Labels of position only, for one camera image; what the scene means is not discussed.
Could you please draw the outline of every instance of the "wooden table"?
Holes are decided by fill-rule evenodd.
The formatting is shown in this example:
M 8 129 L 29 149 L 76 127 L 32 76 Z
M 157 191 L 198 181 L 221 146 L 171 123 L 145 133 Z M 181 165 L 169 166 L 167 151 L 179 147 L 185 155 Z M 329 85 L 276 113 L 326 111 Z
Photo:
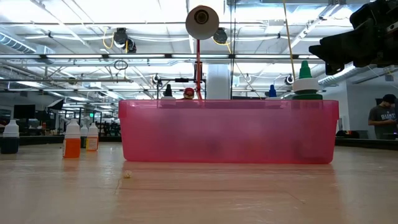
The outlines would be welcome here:
M 132 172 L 123 179 L 124 170 Z M 0 223 L 398 223 L 398 152 L 337 147 L 331 165 L 167 164 L 120 143 L 0 155 Z

